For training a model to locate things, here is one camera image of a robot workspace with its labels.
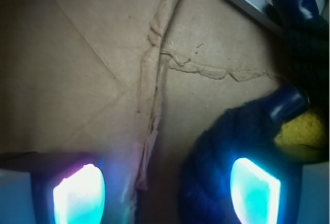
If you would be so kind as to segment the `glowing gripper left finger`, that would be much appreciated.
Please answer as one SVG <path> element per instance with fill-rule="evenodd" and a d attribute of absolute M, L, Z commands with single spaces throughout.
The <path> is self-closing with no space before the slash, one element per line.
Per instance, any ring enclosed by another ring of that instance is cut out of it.
<path fill-rule="evenodd" d="M 105 192 L 92 154 L 1 154 L 1 223 L 101 223 Z"/>

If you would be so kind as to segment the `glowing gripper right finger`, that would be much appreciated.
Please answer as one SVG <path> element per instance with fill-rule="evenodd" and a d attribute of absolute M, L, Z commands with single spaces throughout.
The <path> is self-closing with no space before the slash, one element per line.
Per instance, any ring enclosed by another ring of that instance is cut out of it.
<path fill-rule="evenodd" d="M 238 158 L 230 195 L 240 223 L 329 223 L 329 162 Z"/>

